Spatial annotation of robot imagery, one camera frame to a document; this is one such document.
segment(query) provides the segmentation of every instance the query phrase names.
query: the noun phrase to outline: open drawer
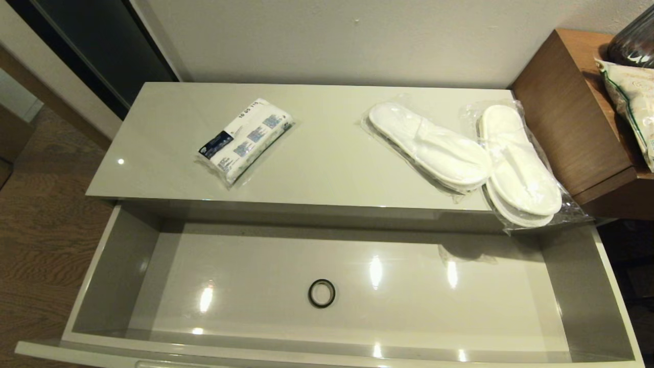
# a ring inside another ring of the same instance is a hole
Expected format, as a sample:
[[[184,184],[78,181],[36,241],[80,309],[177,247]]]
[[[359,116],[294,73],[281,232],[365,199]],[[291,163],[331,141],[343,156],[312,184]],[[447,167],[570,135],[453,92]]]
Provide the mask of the open drawer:
[[[590,226],[510,238],[143,208],[115,207],[61,340],[17,353],[99,367],[643,366]],[[307,295],[318,279],[336,290],[326,308]]]

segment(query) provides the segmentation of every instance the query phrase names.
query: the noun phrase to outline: plastic bag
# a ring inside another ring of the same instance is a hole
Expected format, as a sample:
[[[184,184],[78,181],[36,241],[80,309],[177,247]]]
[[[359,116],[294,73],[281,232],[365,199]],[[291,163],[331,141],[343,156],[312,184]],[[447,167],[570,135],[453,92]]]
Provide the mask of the plastic bag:
[[[445,192],[467,194],[488,179],[491,162],[473,139],[436,124],[409,108],[410,97],[400,95],[366,111],[365,131],[400,156]]]
[[[198,150],[229,189],[277,138],[295,124],[286,111],[258,98]]]
[[[634,130],[640,152],[654,172],[654,69],[595,60],[615,110]]]
[[[492,161],[484,195],[504,232],[592,221],[551,172],[516,100],[481,101],[461,109]]]

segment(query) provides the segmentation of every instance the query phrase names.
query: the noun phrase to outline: cabinet top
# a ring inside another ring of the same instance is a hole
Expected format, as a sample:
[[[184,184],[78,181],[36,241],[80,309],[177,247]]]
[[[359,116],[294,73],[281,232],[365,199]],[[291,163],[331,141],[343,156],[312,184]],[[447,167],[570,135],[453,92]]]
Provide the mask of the cabinet top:
[[[481,191],[455,200],[361,129],[370,107],[398,94],[464,134],[461,107],[512,98],[509,90],[146,83],[86,194],[488,211]],[[196,153],[256,98],[288,111],[296,125],[227,190]]]

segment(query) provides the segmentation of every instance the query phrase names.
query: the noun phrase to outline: o-ring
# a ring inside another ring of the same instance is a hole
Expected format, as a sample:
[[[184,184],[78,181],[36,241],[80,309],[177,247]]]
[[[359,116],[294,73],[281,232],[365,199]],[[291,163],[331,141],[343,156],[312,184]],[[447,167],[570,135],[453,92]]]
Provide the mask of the o-ring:
[[[318,286],[318,285],[325,285],[329,289],[330,297],[329,297],[329,300],[326,303],[320,304],[316,300],[314,300],[314,298],[312,296],[313,288]],[[313,282],[313,284],[311,284],[311,286],[309,286],[308,296],[309,296],[309,302],[314,307],[316,307],[316,308],[327,308],[328,306],[330,306],[334,302],[334,299],[336,298],[336,288],[334,287],[334,285],[329,280],[321,278],[319,280],[315,280]]]

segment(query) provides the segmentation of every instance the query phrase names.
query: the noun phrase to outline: white slipper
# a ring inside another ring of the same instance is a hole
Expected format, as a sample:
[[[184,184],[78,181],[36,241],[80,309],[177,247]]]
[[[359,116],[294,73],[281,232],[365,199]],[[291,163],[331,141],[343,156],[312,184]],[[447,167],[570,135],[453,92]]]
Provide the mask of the white slipper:
[[[505,105],[491,106],[479,130],[493,160],[489,183],[496,194],[519,212],[540,217],[557,213],[562,204],[557,180],[529,142],[520,114]]]
[[[368,117],[377,131],[447,187],[471,191],[482,186],[491,174],[491,160],[475,141],[398,103],[380,103]]]
[[[547,225],[550,221],[552,221],[552,218],[554,218],[554,215],[539,216],[519,211],[518,209],[502,200],[502,197],[500,197],[495,191],[492,181],[488,181],[486,183],[486,192],[489,195],[490,201],[493,203],[498,212],[500,212],[500,215],[504,216],[504,218],[516,225],[522,227],[541,227]]]

